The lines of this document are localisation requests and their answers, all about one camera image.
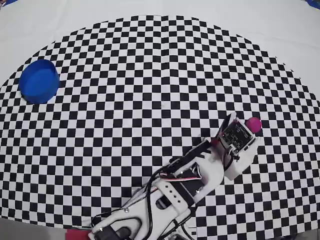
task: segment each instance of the white surface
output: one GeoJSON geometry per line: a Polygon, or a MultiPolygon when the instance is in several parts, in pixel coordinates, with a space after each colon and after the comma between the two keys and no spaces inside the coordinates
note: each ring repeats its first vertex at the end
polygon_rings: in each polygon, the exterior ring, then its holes
{"type": "Polygon", "coordinates": [[[196,17],[230,30],[276,56],[320,99],[320,10],[302,0],[19,0],[0,12],[0,85],[55,39],[134,15],[196,17]]]}

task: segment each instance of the blue cup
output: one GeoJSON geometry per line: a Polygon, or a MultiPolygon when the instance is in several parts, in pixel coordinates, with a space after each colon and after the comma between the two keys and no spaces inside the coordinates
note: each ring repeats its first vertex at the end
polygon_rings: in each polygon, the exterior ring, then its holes
{"type": "Polygon", "coordinates": [[[27,102],[44,104],[57,93],[59,84],[56,66],[49,60],[39,59],[22,72],[18,87],[27,102]]]}

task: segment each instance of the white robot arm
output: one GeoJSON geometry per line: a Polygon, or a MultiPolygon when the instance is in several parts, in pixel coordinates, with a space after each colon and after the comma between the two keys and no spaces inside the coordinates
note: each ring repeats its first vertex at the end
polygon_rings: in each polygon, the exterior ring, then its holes
{"type": "Polygon", "coordinates": [[[89,238],[164,239],[190,218],[191,206],[218,187],[224,176],[233,180],[253,162],[260,139],[250,127],[235,114],[227,116],[213,139],[206,138],[157,170],[122,208],[95,225],[89,238]]]}

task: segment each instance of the wire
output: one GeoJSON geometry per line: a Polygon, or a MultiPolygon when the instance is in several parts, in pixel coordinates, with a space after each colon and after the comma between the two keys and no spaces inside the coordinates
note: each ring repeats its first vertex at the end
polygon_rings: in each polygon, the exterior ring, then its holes
{"type": "Polygon", "coordinates": [[[181,225],[181,229],[182,229],[182,231],[184,232],[184,234],[185,234],[190,240],[195,240],[195,239],[187,232],[187,230],[185,229],[185,225],[184,225],[184,224],[181,225]]]}
{"type": "Polygon", "coordinates": [[[105,212],[102,212],[102,213],[99,213],[97,215],[95,215],[92,219],[91,219],[91,227],[94,227],[95,224],[94,224],[94,221],[97,217],[102,217],[103,215],[105,214],[109,214],[107,217],[110,216],[110,214],[112,214],[113,212],[116,212],[116,211],[119,211],[119,210],[122,210],[123,208],[118,208],[118,209],[115,209],[115,210],[112,210],[112,211],[105,211],[105,212]]]}
{"type": "Polygon", "coordinates": [[[197,208],[198,208],[198,206],[195,206],[195,208],[190,211],[190,214],[189,214],[187,217],[185,217],[185,219],[183,219],[183,220],[182,220],[181,222],[179,222],[178,224],[176,224],[176,223],[174,222],[174,221],[175,221],[175,219],[174,219],[174,220],[173,220],[173,223],[174,223],[175,226],[174,226],[171,230],[169,230],[166,234],[161,235],[157,240],[163,240],[163,239],[165,239],[165,238],[168,237],[170,234],[172,234],[178,227],[180,227],[181,225],[185,224],[185,223],[191,218],[192,214],[196,212],[197,208]]]}
{"type": "Polygon", "coordinates": [[[145,237],[143,238],[143,240],[147,240],[151,233],[152,233],[152,229],[153,229],[153,217],[152,217],[152,208],[151,208],[151,200],[150,200],[150,195],[151,195],[151,186],[154,180],[156,180],[156,176],[163,171],[167,166],[163,166],[161,168],[159,168],[157,171],[155,171],[152,176],[150,177],[147,185],[146,185],[146,208],[147,208],[147,212],[148,212],[148,219],[149,219],[149,229],[147,234],[145,235],[145,237]]]}

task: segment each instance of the checkerboard mat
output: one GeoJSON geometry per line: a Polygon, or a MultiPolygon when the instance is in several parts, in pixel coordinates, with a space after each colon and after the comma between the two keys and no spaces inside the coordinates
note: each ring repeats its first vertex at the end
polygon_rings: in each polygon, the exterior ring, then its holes
{"type": "Polygon", "coordinates": [[[183,16],[133,16],[41,49],[0,89],[0,214],[58,228],[120,207],[152,172],[213,136],[225,116],[262,121],[253,164],[196,211],[202,239],[267,239],[317,228],[320,103],[249,40],[183,16]],[[37,59],[60,75],[32,105],[18,90],[37,59]]]}

